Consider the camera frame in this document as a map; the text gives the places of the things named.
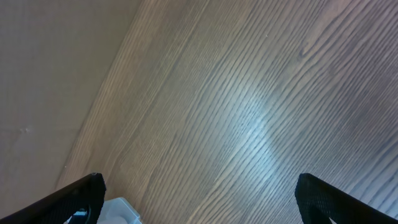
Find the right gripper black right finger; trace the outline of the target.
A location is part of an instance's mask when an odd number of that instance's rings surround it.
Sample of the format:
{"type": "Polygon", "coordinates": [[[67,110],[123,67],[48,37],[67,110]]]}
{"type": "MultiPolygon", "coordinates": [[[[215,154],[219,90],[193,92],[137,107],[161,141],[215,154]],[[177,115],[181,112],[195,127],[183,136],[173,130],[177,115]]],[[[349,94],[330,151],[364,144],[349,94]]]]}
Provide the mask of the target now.
{"type": "Polygon", "coordinates": [[[396,219],[309,173],[299,175],[295,199],[304,224],[397,224],[396,219]]]}

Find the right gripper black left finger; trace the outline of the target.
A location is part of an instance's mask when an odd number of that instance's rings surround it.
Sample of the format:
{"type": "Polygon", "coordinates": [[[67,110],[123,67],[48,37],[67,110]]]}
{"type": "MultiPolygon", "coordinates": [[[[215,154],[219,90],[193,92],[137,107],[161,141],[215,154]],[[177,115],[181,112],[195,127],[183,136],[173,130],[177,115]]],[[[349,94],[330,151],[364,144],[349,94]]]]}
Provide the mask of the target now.
{"type": "Polygon", "coordinates": [[[104,204],[102,174],[91,173],[1,219],[1,224],[96,223],[104,204]]]}

